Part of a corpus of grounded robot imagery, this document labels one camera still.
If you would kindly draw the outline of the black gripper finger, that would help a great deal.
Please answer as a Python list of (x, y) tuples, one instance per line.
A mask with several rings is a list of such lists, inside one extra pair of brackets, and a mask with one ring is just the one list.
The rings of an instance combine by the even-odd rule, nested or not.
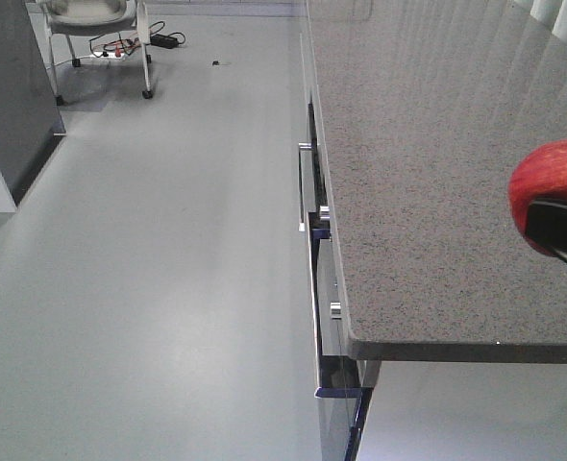
[(567, 201), (532, 201), (528, 207), (525, 236), (567, 264)]

